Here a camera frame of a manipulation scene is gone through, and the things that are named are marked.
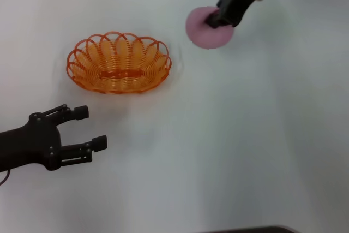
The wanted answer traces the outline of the pink peach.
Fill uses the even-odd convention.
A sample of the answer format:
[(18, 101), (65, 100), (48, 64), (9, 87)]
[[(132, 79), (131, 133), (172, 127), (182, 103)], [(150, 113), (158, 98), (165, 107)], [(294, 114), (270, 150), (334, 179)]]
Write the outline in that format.
[(199, 7), (190, 12), (186, 19), (185, 30), (190, 41), (206, 50), (217, 49), (226, 45), (233, 37), (231, 25), (211, 28), (206, 19), (219, 10), (217, 7)]

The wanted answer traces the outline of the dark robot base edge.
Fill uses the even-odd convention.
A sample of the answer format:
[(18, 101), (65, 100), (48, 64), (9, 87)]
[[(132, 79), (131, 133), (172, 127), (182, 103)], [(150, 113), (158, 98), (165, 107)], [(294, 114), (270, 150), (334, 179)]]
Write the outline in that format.
[(229, 229), (210, 231), (204, 233), (300, 233), (293, 228), (289, 228), (283, 225), (269, 225), (269, 226), (258, 226), (253, 228), (240, 228), (240, 229)]

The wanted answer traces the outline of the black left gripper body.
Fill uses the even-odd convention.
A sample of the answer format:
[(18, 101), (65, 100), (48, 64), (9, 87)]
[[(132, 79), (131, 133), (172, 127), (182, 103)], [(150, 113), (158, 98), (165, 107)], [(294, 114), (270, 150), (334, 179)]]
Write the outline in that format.
[(47, 113), (33, 113), (24, 126), (0, 132), (0, 172), (28, 164), (57, 170), (61, 167), (61, 147), (55, 119)]

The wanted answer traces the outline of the orange plastic wire basket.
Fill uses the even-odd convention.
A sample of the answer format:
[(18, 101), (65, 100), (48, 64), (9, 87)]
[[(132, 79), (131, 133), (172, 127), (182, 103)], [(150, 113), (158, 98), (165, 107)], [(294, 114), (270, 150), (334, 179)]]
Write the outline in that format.
[(161, 85), (172, 61), (168, 47), (152, 37), (110, 31), (79, 41), (67, 57), (68, 77), (101, 94), (140, 94)]

